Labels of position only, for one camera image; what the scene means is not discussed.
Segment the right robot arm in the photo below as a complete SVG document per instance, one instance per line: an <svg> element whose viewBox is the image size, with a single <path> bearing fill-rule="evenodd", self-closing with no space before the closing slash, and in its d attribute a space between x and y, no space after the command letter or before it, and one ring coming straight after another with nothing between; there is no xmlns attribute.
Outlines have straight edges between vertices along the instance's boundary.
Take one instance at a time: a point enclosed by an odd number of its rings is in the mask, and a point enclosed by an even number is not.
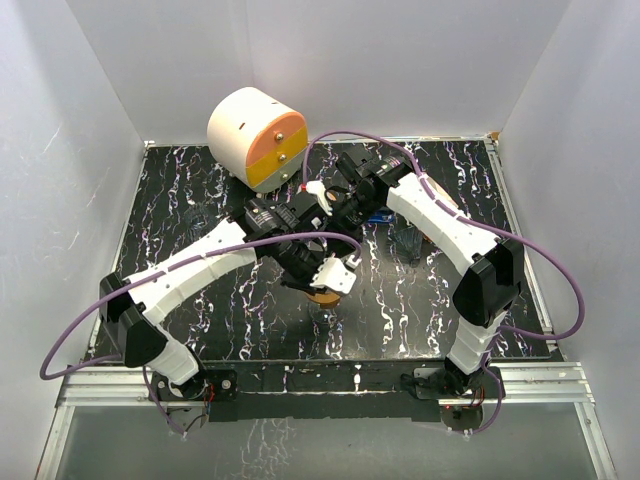
<svg viewBox="0 0 640 480"><path fill-rule="evenodd" d="M387 208L431 240L460 274L452 297L459 314L456 337L442 370L429 380L444 393L471 395L481 385L498 329L526 282L523 246L471 224L408 157L374 158L355 148L343 152L336 167L352 189L332 206L334 231L354 233Z"/></svg>

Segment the coffee filter packet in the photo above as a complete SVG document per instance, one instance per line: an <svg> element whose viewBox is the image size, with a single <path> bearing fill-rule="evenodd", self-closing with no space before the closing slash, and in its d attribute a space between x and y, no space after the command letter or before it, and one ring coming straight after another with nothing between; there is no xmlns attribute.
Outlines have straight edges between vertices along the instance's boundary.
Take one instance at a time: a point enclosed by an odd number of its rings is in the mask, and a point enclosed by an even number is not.
<svg viewBox="0 0 640 480"><path fill-rule="evenodd" d="M423 208L421 230L432 243L442 247L455 237L458 209L446 192L431 178L424 178L432 196L427 196Z"/></svg>

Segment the glass carafe with brown band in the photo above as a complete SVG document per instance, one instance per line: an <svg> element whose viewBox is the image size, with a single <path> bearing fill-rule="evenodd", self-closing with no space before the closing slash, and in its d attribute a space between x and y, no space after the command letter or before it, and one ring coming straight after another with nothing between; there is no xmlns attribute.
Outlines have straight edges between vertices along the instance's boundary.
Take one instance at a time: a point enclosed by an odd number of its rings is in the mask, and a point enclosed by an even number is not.
<svg viewBox="0 0 640 480"><path fill-rule="evenodd" d="M308 306L308 316L316 333L343 330L343 319L337 309L324 309L312 303Z"/></svg>

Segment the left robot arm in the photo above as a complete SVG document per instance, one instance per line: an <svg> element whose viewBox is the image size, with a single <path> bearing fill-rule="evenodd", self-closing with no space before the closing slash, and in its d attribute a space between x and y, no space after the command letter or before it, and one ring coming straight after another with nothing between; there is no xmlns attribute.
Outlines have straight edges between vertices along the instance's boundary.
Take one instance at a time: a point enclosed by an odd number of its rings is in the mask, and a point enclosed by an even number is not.
<svg viewBox="0 0 640 480"><path fill-rule="evenodd" d="M327 200L308 192L288 203L255 198L158 265L127 278L103 278L100 320L124 364L156 371L185 399L201 396L207 383L202 362L163 327L165 318L214 281L264 256L296 285L308 285L322 258L291 236L321 230L330 216Z"/></svg>

